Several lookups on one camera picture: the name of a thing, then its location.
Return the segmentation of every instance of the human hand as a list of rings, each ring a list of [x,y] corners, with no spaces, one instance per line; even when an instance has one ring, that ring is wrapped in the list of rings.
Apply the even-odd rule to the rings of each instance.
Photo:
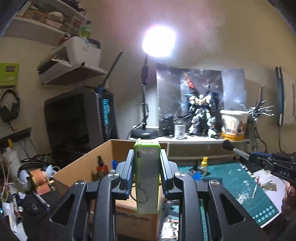
[[[290,183],[286,184],[285,197],[282,202],[281,211],[285,218],[296,217],[296,188]]]

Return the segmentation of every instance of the bright light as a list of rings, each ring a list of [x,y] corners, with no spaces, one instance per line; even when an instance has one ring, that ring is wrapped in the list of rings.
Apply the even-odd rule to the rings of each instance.
[[[164,26],[150,29],[142,44],[145,53],[154,57],[168,56],[175,44],[175,33]]]

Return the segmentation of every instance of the mcdonald's bucket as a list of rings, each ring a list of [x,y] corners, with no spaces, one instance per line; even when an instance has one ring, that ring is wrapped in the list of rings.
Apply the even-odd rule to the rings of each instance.
[[[241,141],[246,132],[249,113],[238,110],[221,110],[222,137],[230,141]]]

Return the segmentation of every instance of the desk lamp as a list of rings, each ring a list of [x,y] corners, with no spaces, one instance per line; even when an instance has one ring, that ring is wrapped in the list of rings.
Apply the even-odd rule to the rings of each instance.
[[[168,56],[175,43],[175,33],[164,26],[155,26],[151,28],[142,43],[142,48],[145,55],[144,66],[142,67],[141,73],[141,85],[142,85],[142,113],[143,113],[143,125],[142,128],[134,129],[131,132],[131,137],[138,139],[154,139],[158,137],[158,131],[152,128],[146,128],[147,118],[149,115],[148,104],[146,103],[145,97],[145,85],[148,84],[146,81],[148,78],[148,55],[154,57],[165,57]]]

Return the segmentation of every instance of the lamp base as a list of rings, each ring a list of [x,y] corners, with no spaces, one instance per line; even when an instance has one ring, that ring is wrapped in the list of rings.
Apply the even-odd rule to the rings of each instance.
[[[146,128],[145,130],[140,128],[134,129],[131,132],[131,137],[134,139],[141,138],[143,140],[155,139],[158,137],[158,131],[152,128]]]

